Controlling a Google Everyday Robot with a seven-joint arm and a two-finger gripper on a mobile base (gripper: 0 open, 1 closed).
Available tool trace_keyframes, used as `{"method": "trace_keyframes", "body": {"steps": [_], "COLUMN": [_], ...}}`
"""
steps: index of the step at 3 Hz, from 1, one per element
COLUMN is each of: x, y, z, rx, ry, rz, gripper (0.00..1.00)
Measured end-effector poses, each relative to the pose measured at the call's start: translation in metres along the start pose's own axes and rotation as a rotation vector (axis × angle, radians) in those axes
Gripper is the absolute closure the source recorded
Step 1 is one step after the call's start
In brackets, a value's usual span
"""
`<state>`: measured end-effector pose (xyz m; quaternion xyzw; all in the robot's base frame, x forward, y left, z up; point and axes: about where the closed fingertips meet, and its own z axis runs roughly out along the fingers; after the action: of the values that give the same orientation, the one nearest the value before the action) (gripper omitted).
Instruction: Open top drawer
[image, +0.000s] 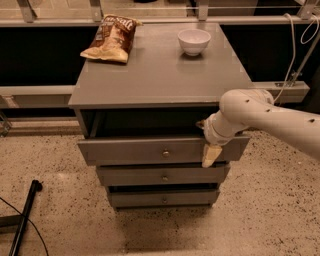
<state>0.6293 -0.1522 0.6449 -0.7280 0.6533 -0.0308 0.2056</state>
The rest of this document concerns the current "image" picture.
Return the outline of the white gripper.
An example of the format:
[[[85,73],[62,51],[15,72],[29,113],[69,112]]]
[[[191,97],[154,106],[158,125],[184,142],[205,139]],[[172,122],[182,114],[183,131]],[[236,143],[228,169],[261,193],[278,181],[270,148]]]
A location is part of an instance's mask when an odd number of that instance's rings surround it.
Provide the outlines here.
[[[196,126],[203,130],[205,139],[212,144],[205,144],[203,149],[202,167],[208,168],[221,154],[221,146],[235,137],[238,128],[223,115],[210,115],[205,120],[197,121]]]

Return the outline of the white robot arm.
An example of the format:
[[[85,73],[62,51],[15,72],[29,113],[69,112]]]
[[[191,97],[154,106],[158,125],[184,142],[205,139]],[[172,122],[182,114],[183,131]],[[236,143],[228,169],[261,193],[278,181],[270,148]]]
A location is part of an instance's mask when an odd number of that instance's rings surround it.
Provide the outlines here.
[[[270,92],[237,89],[226,92],[219,111],[199,122],[206,144],[202,167],[210,167],[235,134],[257,128],[320,160],[320,116],[277,107]]]

